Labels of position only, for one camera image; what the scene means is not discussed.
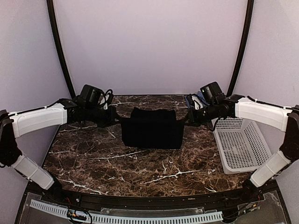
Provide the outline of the blue checkered shirt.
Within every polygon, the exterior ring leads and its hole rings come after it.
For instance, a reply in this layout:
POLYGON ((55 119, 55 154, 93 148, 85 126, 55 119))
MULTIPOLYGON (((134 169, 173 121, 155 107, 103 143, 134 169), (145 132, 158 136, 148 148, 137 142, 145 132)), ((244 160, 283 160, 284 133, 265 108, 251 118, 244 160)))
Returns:
POLYGON ((186 101, 186 106, 187 106, 188 110, 191 110, 191 109, 199 110, 199 109, 209 105, 209 103, 206 102, 203 94, 200 91, 198 91, 197 93, 194 93, 194 94, 186 95, 185 101, 186 101))

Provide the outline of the black garment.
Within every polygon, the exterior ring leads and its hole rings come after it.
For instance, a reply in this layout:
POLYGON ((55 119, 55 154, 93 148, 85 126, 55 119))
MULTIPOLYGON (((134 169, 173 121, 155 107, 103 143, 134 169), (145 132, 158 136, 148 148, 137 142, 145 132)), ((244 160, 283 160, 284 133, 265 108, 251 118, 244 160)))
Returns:
POLYGON ((184 121, 174 110, 153 111, 134 108, 129 118, 121 119, 121 137, 125 146, 152 149, 180 149, 184 121))

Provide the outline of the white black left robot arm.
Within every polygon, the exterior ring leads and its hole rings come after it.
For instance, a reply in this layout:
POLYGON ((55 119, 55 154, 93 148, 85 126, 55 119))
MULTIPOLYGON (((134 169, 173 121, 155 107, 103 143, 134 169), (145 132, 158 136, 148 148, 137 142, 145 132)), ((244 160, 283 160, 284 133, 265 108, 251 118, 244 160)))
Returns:
POLYGON ((47 192, 55 203, 63 203, 66 193, 60 182, 18 146, 18 139, 75 122, 92 122, 104 128, 117 124, 120 118, 112 105, 113 90, 103 91, 84 85, 81 93, 72 99, 61 98, 56 102, 20 112, 0 112, 0 166, 12 168, 24 178, 47 192))

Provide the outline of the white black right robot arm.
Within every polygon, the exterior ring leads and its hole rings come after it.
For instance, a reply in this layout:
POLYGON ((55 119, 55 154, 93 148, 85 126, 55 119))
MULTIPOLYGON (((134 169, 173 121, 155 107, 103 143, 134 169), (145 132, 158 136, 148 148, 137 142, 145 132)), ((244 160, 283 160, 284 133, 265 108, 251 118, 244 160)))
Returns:
POLYGON ((217 82, 185 97, 187 125, 212 125, 226 174, 250 172, 238 198, 249 202, 270 179, 299 159, 299 108, 279 106, 249 96, 225 95, 217 82), (284 134, 282 145, 272 153, 259 125, 284 134))

